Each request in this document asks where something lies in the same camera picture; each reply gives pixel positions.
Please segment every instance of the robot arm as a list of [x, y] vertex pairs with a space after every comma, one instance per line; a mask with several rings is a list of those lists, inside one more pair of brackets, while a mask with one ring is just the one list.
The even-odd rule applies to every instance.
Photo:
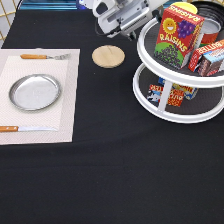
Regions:
[[152, 19], [152, 12], [168, 0], [80, 0], [93, 10], [104, 34], [114, 37], [121, 33], [135, 39], [134, 31]]

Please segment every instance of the metal plate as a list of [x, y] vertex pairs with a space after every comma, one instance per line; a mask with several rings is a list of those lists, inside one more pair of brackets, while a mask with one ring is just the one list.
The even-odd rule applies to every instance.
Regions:
[[60, 84], [54, 77], [34, 74], [14, 83], [9, 98], [19, 109], [39, 110], [54, 103], [60, 92]]

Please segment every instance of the table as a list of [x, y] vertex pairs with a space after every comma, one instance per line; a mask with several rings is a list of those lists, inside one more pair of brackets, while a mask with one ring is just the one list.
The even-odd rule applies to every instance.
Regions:
[[[19, 11], [4, 49], [80, 48], [72, 143], [0, 146], [0, 223], [224, 221], [224, 112], [207, 122], [164, 121], [136, 100], [137, 42], [97, 37], [85, 11]], [[97, 67], [93, 50], [126, 54]]]

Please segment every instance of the food package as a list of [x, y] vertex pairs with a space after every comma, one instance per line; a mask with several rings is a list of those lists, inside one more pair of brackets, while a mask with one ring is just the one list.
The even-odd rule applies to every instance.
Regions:
[[201, 76], [211, 76], [224, 70], [224, 48], [204, 54], [199, 67]]
[[[152, 102], [160, 102], [161, 95], [162, 95], [163, 87], [150, 85], [147, 100]], [[168, 99], [167, 104], [171, 106], [178, 106], [180, 107], [181, 103], [184, 99], [184, 92], [181, 90], [172, 89], [170, 91], [170, 96]]]
[[224, 49], [224, 40], [217, 41], [204, 47], [200, 47], [193, 52], [188, 68], [192, 72], [198, 72], [202, 62], [202, 57], [206, 53], [211, 53], [218, 49]]
[[[165, 84], [165, 79], [159, 77], [158, 83], [164, 85]], [[184, 98], [187, 99], [187, 100], [192, 100], [196, 96], [196, 94], [199, 90], [198, 88], [195, 88], [195, 87], [182, 86], [182, 85], [179, 85], [179, 84], [176, 84], [176, 83], [173, 83], [173, 89], [183, 91], [184, 92]]]
[[155, 57], [180, 69], [190, 59], [204, 18], [171, 5], [164, 10]]

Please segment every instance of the round wooden disc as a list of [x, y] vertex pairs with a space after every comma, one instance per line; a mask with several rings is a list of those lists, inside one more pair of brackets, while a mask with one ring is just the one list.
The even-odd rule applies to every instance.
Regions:
[[124, 52], [115, 46], [102, 46], [97, 48], [92, 55], [93, 61], [103, 68], [114, 68], [122, 64]]

